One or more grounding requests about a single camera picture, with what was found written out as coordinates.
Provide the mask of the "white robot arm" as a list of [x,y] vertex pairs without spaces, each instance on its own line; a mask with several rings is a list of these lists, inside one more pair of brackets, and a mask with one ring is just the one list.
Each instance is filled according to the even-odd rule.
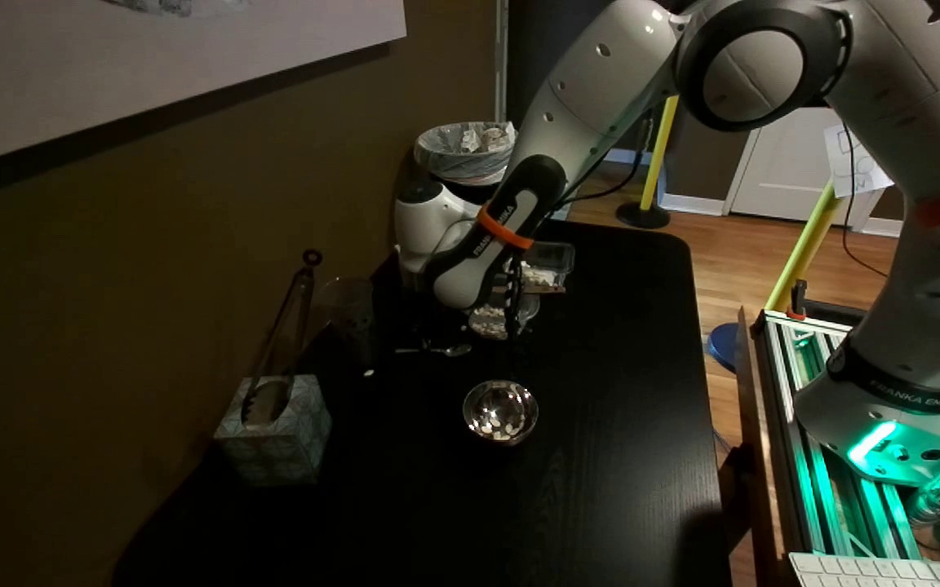
[[883,294],[794,401],[801,426],[870,480],[940,471],[940,0],[610,0],[531,96],[488,196],[449,180],[394,202],[401,271],[465,317],[520,310],[501,280],[635,120],[680,102],[742,133],[773,180],[861,152],[903,198]]

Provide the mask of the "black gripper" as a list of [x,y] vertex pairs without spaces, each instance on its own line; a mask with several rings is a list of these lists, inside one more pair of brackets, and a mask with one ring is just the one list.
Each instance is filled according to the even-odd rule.
[[504,261],[482,304],[466,312],[466,326],[482,338],[515,338],[541,310],[541,298],[528,290],[528,265]]

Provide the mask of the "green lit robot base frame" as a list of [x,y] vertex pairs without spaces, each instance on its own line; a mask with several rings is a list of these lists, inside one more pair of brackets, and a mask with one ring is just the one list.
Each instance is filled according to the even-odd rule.
[[940,430],[870,411],[836,450],[801,424],[798,396],[849,330],[765,310],[751,336],[786,582],[940,587]]

